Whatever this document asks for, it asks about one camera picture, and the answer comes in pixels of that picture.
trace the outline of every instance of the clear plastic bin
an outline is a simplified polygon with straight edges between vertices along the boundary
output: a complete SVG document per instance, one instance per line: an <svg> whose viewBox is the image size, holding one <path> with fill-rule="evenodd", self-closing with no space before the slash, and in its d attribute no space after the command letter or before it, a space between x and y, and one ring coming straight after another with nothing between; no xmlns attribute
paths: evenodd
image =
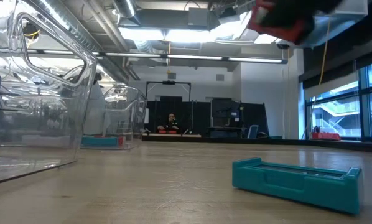
<svg viewBox="0 0 372 224"><path fill-rule="evenodd" d="M33 50L43 41L76 56L44 68ZM64 70L68 60L76 66ZM26 2L0 1L0 180L75 160L96 64L65 29Z"/></svg>
<svg viewBox="0 0 372 224"><path fill-rule="evenodd" d="M82 148L131 149L144 131L147 99L138 89L115 86L104 95L91 94Z"/></svg>

